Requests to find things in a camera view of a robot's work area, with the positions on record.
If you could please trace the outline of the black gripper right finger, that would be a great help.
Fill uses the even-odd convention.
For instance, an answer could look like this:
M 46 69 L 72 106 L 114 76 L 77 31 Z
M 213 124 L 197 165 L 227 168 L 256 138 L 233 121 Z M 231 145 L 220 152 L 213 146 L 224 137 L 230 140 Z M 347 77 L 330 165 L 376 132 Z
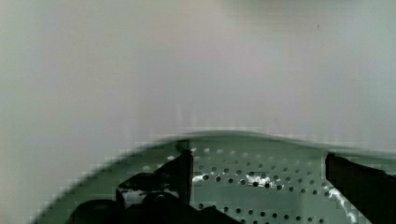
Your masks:
M 325 176 L 373 224 L 395 224 L 394 175 L 328 154 Z

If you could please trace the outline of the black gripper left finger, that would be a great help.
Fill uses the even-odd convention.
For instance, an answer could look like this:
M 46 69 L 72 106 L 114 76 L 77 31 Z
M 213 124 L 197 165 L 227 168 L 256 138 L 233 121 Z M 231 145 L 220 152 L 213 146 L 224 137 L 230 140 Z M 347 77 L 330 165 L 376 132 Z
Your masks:
M 193 156 L 189 150 L 152 173 L 139 173 L 119 184 L 116 202 L 121 207 L 140 204 L 150 193 L 168 192 L 189 204 L 193 177 Z

